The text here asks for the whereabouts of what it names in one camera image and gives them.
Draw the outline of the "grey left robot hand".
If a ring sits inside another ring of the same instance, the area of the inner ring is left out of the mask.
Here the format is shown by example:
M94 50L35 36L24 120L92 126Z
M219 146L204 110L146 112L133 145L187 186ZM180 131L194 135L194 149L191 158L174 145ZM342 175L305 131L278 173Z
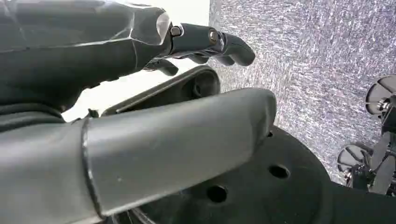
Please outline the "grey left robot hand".
M132 0L0 3L0 221L95 224L247 161L276 100L242 89L66 122L81 92L169 57L250 65L240 38Z

